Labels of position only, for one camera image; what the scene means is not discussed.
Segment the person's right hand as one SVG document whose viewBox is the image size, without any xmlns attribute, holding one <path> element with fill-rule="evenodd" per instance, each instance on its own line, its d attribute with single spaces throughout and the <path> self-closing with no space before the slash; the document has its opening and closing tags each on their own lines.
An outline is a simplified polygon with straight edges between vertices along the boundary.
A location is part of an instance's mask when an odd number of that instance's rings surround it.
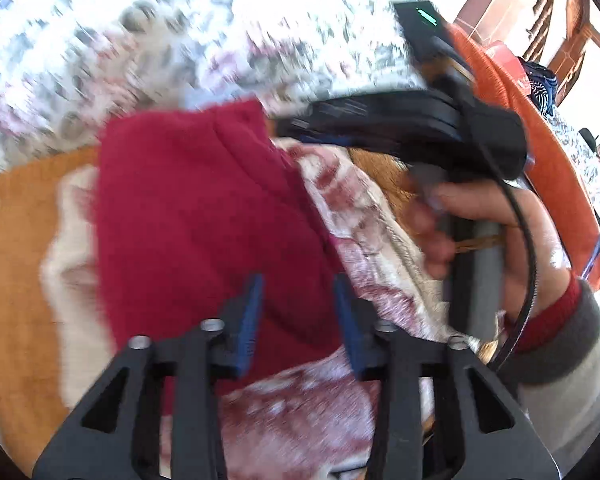
<svg viewBox="0 0 600 480">
<path fill-rule="evenodd" d="M 531 314 L 537 315 L 562 297 L 570 283 L 571 271 L 562 256 L 557 230 L 541 201 L 522 188 L 512 188 L 510 192 L 524 215 L 533 242 L 536 285 Z M 402 219 L 414 233 L 416 244 L 424 254 L 426 272 L 436 280 L 446 278 L 455 257 L 452 238 L 438 229 L 439 221 L 446 214 L 504 226 L 506 253 L 502 310 L 510 320 L 516 320 L 524 304 L 530 266 L 524 233 L 505 194 L 489 180 L 441 183 L 430 190 L 426 200 L 417 197 L 405 206 Z"/>
</svg>

